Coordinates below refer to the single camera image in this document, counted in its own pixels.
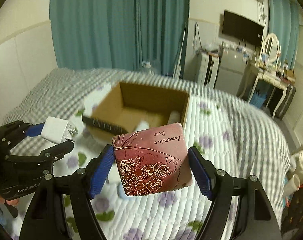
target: human hand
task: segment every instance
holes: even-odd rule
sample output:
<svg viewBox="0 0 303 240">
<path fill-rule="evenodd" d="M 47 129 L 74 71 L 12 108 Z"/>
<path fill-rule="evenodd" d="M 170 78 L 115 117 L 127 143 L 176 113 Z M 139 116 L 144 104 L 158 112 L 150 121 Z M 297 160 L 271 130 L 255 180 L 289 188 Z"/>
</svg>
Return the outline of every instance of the human hand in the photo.
<svg viewBox="0 0 303 240">
<path fill-rule="evenodd" d="M 19 199 L 14 199 L 14 200 L 6 200 L 7 204 L 8 205 L 11 205 L 11 206 L 17 206 L 18 205 L 18 202 L 19 202 Z M 5 199 L 3 199 L 0 195 L 0 204 L 4 204 L 5 203 Z"/>
</svg>

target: bed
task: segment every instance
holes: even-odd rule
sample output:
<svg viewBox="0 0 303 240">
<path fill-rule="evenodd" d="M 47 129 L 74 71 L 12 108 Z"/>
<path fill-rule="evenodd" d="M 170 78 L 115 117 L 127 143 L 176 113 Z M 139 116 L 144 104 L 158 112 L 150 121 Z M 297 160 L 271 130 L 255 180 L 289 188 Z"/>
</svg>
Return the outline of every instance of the bed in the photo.
<svg viewBox="0 0 303 240">
<path fill-rule="evenodd" d="M 124 70 L 94 69 L 72 71 L 54 69 L 12 110 L 4 123 L 45 122 L 48 116 L 69 119 L 75 123 L 79 137 L 73 152 L 54 165 L 53 174 L 71 174 L 85 167 L 103 145 L 88 135 L 79 117 L 84 99 L 118 81 L 171 87 L 190 92 L 184 136 L 187 147 L 197 146 L 216 168 L 232 176 L 247 178 L 255 174 L 261 181 L 281 223 L 284 177 L 289 169 L 289 150 L 279 127 L 263 111 L 227 93 L 199 86 L 191 81 L 164 76 L 150 76 Z M 26 138 L 13 150 L 14 155 L 38 155 L 52 146 L 42 138 Z M 19 216 L 8 220 L 6 229 L 18 239 L 31 195 L 18 205 Z M 98 222 L 107 239 L 194 239 L 207 215 L 210 202 L 201 195 L 196 182 L 174 192 L 159 193 L 125 200 L 118 196 L 117 186 L 105 183 L 92 201 Z M 68 196 L 66 216 L 73 239 L 79 239 Z M 229 239 L 236 215 L 234 197 L 222 239 Z"/>
</svg>

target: white mirror frame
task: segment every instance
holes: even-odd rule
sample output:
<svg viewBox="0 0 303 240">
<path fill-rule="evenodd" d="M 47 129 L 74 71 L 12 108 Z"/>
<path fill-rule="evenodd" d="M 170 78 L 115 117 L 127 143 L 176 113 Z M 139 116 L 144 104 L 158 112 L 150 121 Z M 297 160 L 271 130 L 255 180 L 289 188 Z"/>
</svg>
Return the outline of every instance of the white mirror frame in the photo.
<svg viewBox="0 0 303 240">
<path fill-rule="evenodd" d="M 274 41 L 275 41 L 276 44 L 277 44 L 277 53 L 276 53 L 276 56 L 273 57 L 273 58 L 269 58 L 269 60 L 268 60 L 268 62 L 274 62 L 274 61 L 276 61 L 276 59 L 278 58 L 278 55 L 279 55 L 279 53 L 280 53 L 279 40 L 278 40 L 276 34 L 274 34 L 274 33 L 269 33 L 269 34 L 267 35 L 267 37 L 264 39 L 264 41 L 263 41 L 263 43 L 262 43 L 262 52 L 263 52 L 264 54 L 266 54 L 266 44 L 268 44 L 268 41 L 269 41 L 270 39 L 272 39 L 272 43 L 271 43 L 271 44 L 273 44 Z"/>
</svg>

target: cardboard box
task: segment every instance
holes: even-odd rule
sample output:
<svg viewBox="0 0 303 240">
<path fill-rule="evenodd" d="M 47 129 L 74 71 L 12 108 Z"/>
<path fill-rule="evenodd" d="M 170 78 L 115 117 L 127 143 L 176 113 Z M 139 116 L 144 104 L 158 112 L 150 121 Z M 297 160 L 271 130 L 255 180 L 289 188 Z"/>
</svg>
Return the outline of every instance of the cardboard box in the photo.
<svg viewBox="0 0 303 240">
<path fill-rule="evenodd" d="M 131 133 L 143 120 L 149 123 L 149 128 L 166 125 L 170 113 L 178 111 L 184 127 L 188 100 L 188 92 L 120 82 L 93 110 L 91 117 L 119 125 Z M 88 129 L 103 141 L 111 141 L 115 135 L 93 127 Z"/>
</svg>

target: television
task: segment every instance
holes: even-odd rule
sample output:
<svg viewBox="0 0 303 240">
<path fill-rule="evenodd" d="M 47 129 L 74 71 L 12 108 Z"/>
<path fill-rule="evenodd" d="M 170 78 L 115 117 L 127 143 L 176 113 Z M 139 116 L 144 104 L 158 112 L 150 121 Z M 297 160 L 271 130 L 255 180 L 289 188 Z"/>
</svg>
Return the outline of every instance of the television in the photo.
<svg viewBox="0 0 303 240">
<path fill-rule="evenodd" d="M 238 14 L 225 10 L 222 33 L 248 42 L 256 47 L 261 46 L 264 27 Z"/>
</svg>

